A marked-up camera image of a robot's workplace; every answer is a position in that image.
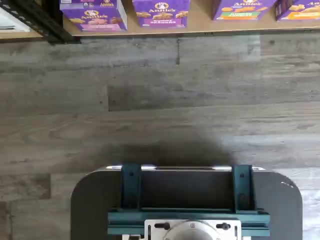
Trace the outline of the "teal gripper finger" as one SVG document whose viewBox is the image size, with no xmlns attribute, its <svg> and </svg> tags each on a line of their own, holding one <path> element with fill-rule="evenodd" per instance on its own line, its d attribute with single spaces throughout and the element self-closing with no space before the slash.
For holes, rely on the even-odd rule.
<svg viewBox="0 0 320 240">
<path fill-rule="evenodd" d="M 234 211 L 237 214 L 257 214 L 252 165 L 232 166 Z"/>
<path fill-rule="evenodd" d="M 140 211 L 141 202 L 140 164 L 128 163 L 121 168 L 121 208 L 126 211 Z"/>
</svg>

